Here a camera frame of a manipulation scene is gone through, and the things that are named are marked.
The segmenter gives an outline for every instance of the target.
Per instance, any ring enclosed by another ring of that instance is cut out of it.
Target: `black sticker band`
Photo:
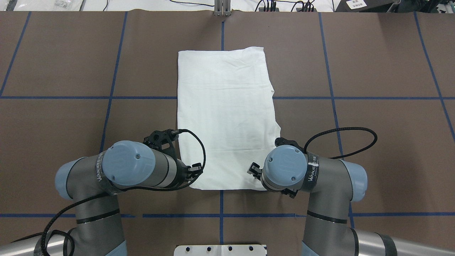
[[[82,224],[82,223],[88,223],[88,222],[92,222],[92,221],[96,221],[96,220],[101,220],[101,219],[104,219],[104,218],[107,218],[107,217],[111,217],[111,216],[119,214],[119,213],[120,213],[120,209],[117,209],[117,210],[106,212],[106,213],[103,213],[103,214],[100,214],[100,215],[97,215],[97,216],[84,218],[84,219],[78,219],[78,220],[76,220],[76,223],[77,224]]]
[[[307,172],[302,185],[302,190],[311,192],[316,186],[319,175],[319,156],[308,152]]]
[[[380,233],[377,234],[381,237],[382,242],[384,243],[385,256],[398,256],[397,247],[395,246],[393,239],[388,235]]]
[[[103,172],[103,157],[104,157],[104,152],[101,152],[98,155],[98,159],[96,160],[96,180],[98,180],[98,183],[100,184],[101,188],[108,194],[110,195],[118,195],[122,191],[116,188],[111,181],[106,177],[106,175]]]
[[[348,220],[332,218],[332,217],[325,216],[325,215],[322,215],[322,214],[317,214],[317,213],[312,212],[312,211],[310,211],[310,210],[307,211],[307,215],[309,215],[309,216],[311,216],[311,217],[314,217],[314,218],[321,219],[321,220],[326,220],[326,221],[334,222],[334,223],[340,223],[340,224],[346,224],[346,223],[348,223]]]
[[[357,232],[354,229],[351,229],[352,234],[354,235],[354,256],[359,256],[359,237]]]

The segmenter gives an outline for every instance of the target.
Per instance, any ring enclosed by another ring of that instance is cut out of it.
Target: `brown table surface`
[[[454,16],[0,12],[0,244],[42,231],[70,204],[54,187],[62,164],[176,127],[178,51],[263,46],[283,137],[304,143],[344,126],[379,136],[346,159],[369,175],[348,225],[455,250],[455,30],[441,27],[455,27]],[[310,148],[330,157],[370,139],[341,132]],[[132,256],[220,243],[300,255],[302,192],[188,188],[119,199]],[[75,226],[73,213],[55,228]]]

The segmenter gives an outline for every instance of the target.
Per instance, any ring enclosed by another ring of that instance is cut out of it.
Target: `black cable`
[[[285,1],[285,0],[274,0],[275,2],[291,3],[295,4],[295,1]]]
[[[310,2],[310,0],[308,0],[308,1],[306,2],[306,4],[305,4],[305,7],[302,8],[300,11],[305,11],[305,12],[312,12],[312,11],[314,11],[314,5],[313,5],[313,2],[314,2],[314,1],[315,1],[315,0],[313,0],[313,1]]]
[[[71,244],[71,251],[69,254],[66,254],[65,253],[65,250],[66,248],[63,248],[63,256],[73,256],[74,254],[74,249],[76,248],[76,244],[74,243],[74,239],[72,236],[70,236],[70,234],[66,233],[66,232],[63,232],[63,231],[60,231],[60,230],[53,230],[52,233],[51,233],[51,236],[49,237],[49,240],[51,239],[51,237],[53,235],[61,235],[63,237],[65,237],[65,239],[68,239],[70,241],[70,244]]]
[[[49,229],[51,228],[52,224],[54,224],[54,222],[66,211],[68,211],[69,209],[71,208],[74,208],[78,205],[81,205],[83,203],[86,203],[88,201],[91,201],[91,200],[94,200],[94,199],[97,199],[97,198],[101,198],[101,197],[105,197],[105,196],[108,196],[109,194],[108,193],[102,193],[102,194],[99,194],[99,195],[94,195],[92,197],[89,197],[89,198],[85,198],[84,200],[81,200],[81,201],[78,201],[78,202],[75,202],[73,203],[72,205],[69,205],[65,208],[63,208],[61,211],[59,211],[50,221],[49,223],[47,223],[46,225],[46,228],[44,228],[43,230],[43,233],[41,234],[41,243],[40,243],[40,248],[41,248],[41,253],[44,255],[44,256],[50,256],[49,253],[47,252],[47,243],[49,241],[46,241],[46,235],[47,235],[47,232],[49,231]]]
[[[81,6],[79,7],[79,11],[82,11],[82,7],[84,6],[84,4],[85,4],[85,0],[82,0]]]
[[[258,2],[258,5],[256,6],[256,9],[254,9],[254,11],[257,11],[257,10],[258,10],[258,7],[259,7],[259,5],[261,4],[261,2],[264,3],[264,9],[265,9],[265,2],[264,2],[264,0],[260,0],[260,1]]]
[[[204,172],[204,168],[205,168],[205,162],[206,162],[206,154],[205,154],[205,147],[204,147],[204,144],[202,143],[202,141],[199,139],[198,136],[196,136],[196,134],[194,134],[192,131],[188,130],[188,129],[179,129],[178,130],[179,133],[189,133],[191,134],[198,142],[199,144],[201,145],[201,148],[202,148],[202,155],[203,155],[203,161],[202,161],[202,167],[201,167],[201,171],[199,172],[198,175],[196,175],[196,177],[194,177],[194,179],[190,182],[188,182],[187,184],[183,185],[183,186],[180,186],[180,187],[176,187],[176,188],[170,188],[170,189],[155,189],[155,188],[148,188],[148,187],[141,187],[141,186],[134,186],[134,187],[130,187],[130,188],[126,188],[126,189],[121,189],[121,191],[129,191],[129,190],[133,190],[133,189],[144,189],[144,190],[150,190],[150,191],[176,191],[176,190],[181,190],[181,189],[184,189],[186,187],[188,187],[189,185],[193,184],[198,178],[199,176],[201,176],[201,174]]]
[[[19,241],[22,241],[22,240],[27,240],[27,239],[30,239],[30,238],[33,238],[33,237],[36,237],[36,236],[40,236],[40,235],[42,235],[42,234],[43,234],[43,232],[39,232],[39,233],[35,233],[35,234],[33,234],[33,235],[30,235],[30,236],[24,236],[24,237],[22,237],[22,238],[19,238],[19,239],[17,239],[17,240],[12,241],[12,243],[14,243],[14,242],[19,242]]]
[[[303,1],[297,1],[297,2],[294,2],[294,5],[292,6],[291,12],[294,10],[294,7],[295,7],[298,3],[301,3],[301,4],[302,4],[302,9],[303,9],[305,3],[304,3]]]
[[[215,5],[208,5],[208,4],[201,4],[201,3],[190,3],[190,2],[179,2],[175,0],[169,0],[172,3],[178,3],[178,4],[190,4],[190,5],[205,5],[205,6],[210,6],[210,7],[215,7]]]
[[[104,9],[103,9],[103,11],[106,11],[106,9],[107,9],[107,5],[108,5],[108,4],[109,4],[109,0],[106,0],[106,6],[104,6]]]
[[[358,154],[358,153],[360,153],[362,151],[365,151],[365,150],[371,148],[378,141],[378,135],[371,129],[368,129],[368,128],[365,128],[365,127],[340,127],[340,128],[335,128],[335,129],[331,129],[331,130],[327,130],[327,131],[318,133],[318,134],[314,135],[313,137],[311,137],[305,143],[305,146],[303,147],[303,153],[308,154],[308,151],[307,151],[308,145],[314,139],[316,139],[317,137],[320,137],[320,136],[323,136],[323,135],[326,135],[326,134],[329,134],[329,133],[339,132],[339,131],[355,131],[355,130],[357,130],[357,131],[366,131],[366,132],[371,133],[373,135],[373,137],[374,137],[373,141],[368,146],[366,146],[366,147],[364,147],[362,149],[359,149],[359,150],[354,151],[354,152],[349,153],[349,154],[344,154],[344,155],[340,155],[340,156],[336,156],[336,157],[331,157],[331,159],[340,159],[340,158],[343,158],[343,157],[348,157],[348,156],[352,156],[352,155]]]

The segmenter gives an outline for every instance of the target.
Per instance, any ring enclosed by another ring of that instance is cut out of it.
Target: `light blue joint cap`
[[[106,256],[127,256],[128,253],[126,251],[126,241],[123,241],[123,243],[119,244],[117,247],[115,247],[114,250],[106,254]]]
[[[349,177],[351,178],[352,183],[352,200],[353,202],[358,202],[363,199],[365,196],[365,191],[367,191],[368,187],[368,176],[365,169],[358,165],[351,162],[346,162],[344,160],[340,160],[343,162],[344,166],[348,170]]]
[[[264,169],[271,182],[283,187],[291,186],[305,177],[307,159],[296,147],[281,145],[270,151]]]
[[[137,185],[146,180],[155,168],[152,150],[140,143],[129,140],[116,142],[106,150],[103,171],[114,183],[123,186]]]
[[[77,161],[83,159],[85,157],[81,157],[78,160],[71,161],[69,163],[66,163],[62,165],[56,174],[55,178],[55,183],[56,183],[56,190],[60,194],[61,197],[68,199],[68,200],[73,200],[70,195],[68,194],[68,191],[66,190],[66,180],[68,179],[68,175],[70,174],[71,168],[73,168],[74,164],[77,163]]]
[[[311,250],[310,247],[302,242],[302,256],[319,256],[319,254]]]

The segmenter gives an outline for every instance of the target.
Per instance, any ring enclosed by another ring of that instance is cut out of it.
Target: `white cloth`
[[[177,126],[193,131],[207,152],[192,188],[264,190],[247,171],[252,162],[263,166],[280,136],[273,93],[262,47],[179,52]],[[178,141],[184,163],[202,163],[191,135]]]

